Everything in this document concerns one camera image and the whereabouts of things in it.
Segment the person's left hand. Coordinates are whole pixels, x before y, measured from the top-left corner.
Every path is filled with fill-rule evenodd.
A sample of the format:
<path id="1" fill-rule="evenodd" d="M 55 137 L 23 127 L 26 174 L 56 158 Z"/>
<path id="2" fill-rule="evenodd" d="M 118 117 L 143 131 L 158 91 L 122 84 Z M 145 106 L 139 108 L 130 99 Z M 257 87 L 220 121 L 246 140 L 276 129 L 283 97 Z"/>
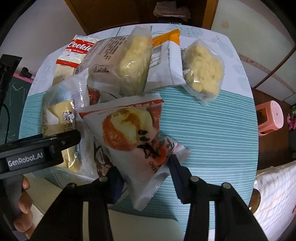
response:
<path id="1" fill-rule="evenodd" d="M 30 182 L 27 177 L 23 177 L 22 184 L 22 193 L 20 196 L 20 200 L 18 201 L 18 207 L 21 211 L 21 214 L 15 219 L 14 226 L 17 231 L 23 233 L 26 238 L 30 239 L 32 233 L 35 230 L 35 226 L 33 224 L 33 213 L 31 211 L 32 208 L 32 199 L 27 193 L 27 190 L 30 188 Z"/>

